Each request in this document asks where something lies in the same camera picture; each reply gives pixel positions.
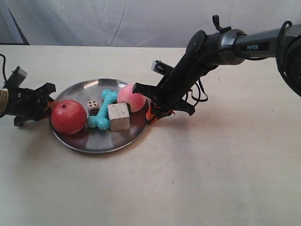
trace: blue bone toy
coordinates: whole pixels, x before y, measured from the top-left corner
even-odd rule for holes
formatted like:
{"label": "blue bone toy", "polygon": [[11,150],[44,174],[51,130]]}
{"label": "blue bone toy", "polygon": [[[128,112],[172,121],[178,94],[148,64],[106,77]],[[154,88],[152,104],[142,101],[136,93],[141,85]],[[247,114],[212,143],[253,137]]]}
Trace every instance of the blue bone toy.
{"label": "blue bone toy", "polygon": [[118,92],[112,92],[109,89],[102,91],[103,104],[96,116],[92,115],[88,117],[87,126],[89,128],[95,128],[97,126],[100,130],[107,130],[110,127],[108,105],[117,102],[117,95]]}

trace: wooden cube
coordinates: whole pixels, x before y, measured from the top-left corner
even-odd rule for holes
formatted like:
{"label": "wooden cube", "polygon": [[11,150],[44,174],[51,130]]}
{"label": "wooden cube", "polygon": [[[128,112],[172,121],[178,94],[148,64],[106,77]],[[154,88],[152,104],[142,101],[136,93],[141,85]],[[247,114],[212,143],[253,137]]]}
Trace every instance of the wooden cube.
{"label": "wooden cube", "polygon": [[90,100],[87,103],[89,115],[97,115],[99,112],[99,103],[96,100]]}
{"label": "wooden cube", "polygon": [[130,113],[126,103],[108,105],[111,132],[130,129]]}

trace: table surface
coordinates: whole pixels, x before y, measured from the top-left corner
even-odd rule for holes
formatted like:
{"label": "table surface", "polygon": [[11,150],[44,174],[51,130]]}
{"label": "table surface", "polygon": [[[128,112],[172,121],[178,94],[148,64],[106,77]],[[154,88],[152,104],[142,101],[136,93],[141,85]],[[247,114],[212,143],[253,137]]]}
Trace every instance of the table surface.
{"label": "table surface", "polygon": [[[182,48],[0,46],[22,87],[114,78],[156,85]],[[301,103],[275,59],[220,66],[209,101],[109,154],[75,152],[48,121],[0,120],[0,225],[283,226],[301,222]]]}

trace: white backdrop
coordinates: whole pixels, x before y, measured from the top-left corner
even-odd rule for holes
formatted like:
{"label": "white backdrop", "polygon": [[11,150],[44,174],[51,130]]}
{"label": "white backdrop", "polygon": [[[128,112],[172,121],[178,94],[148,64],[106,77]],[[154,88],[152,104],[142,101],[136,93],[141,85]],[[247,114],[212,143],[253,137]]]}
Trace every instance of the white backdrop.
{"label": "white backdrop", "polygon": [[185,47],[202,29],[301,23],[300,0],[6,0],[31,45]]}

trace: silver tray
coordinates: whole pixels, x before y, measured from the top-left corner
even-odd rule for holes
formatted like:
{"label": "silver tray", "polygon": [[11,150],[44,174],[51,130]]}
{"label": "silver tray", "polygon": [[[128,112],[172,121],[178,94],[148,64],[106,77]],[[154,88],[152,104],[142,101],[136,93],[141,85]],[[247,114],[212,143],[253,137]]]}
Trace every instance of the silver tray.
{"label": "silver tray", "polygon": [[[115,79],[94,79],[83,81],[65,89],[56,98],[57,101],[72,99],[80,102],[87,111],[87,102],[91,99],[99,101],[101,105],[103,99],[101,92],[104,89],[119,91],[128,83]],[[143,109],[130,114],[131,128],[124,131],[111,132],[100,131],[98,128],[88,128],[85,126],[80,132],[71,136],[64,136],[56,133],[55,136],[69,148],[85,153],[108,153],[121,149],[134,142],[146,128],[145,115],[149,108],[148,102]]]}

